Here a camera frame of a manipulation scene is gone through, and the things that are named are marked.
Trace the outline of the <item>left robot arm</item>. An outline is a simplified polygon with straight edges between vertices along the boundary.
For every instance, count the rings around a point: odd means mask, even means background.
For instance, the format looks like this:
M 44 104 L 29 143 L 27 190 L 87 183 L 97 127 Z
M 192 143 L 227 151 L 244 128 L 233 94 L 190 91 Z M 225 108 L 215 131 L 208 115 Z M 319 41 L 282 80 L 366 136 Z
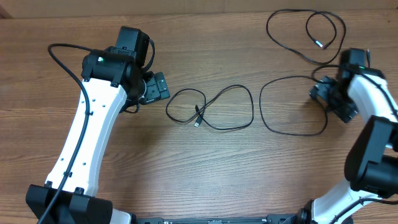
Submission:
M 44 185 L 30 185 L 25 200 L 39 223 L 135 223 L 96 196 L 101 163 L 118 115 L 137 113 L 170 96 L 164 74 L 150 70 L 154 43 L 123 26 L 114 46 L 88 49 L 75 77 L 81 95 L 62 152 Z

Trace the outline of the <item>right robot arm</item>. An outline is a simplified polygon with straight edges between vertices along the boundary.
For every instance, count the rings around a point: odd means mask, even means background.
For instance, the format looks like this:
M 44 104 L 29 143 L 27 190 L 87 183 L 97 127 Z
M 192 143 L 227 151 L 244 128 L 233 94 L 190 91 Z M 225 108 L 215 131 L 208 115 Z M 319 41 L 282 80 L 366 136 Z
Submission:
M 349 122 L 360 114 L 364 128 L 349 151 L 344 179 L 324 196 L 309 201 L 291 223 L 352 223 L 352 214 L 370 203 L 397 205 L 397 103 L 384 74 L 370 67 L 370 53 L 348 49 L 341 53 L 336 78 L 324 77 L 310 91 L 329 110 Z

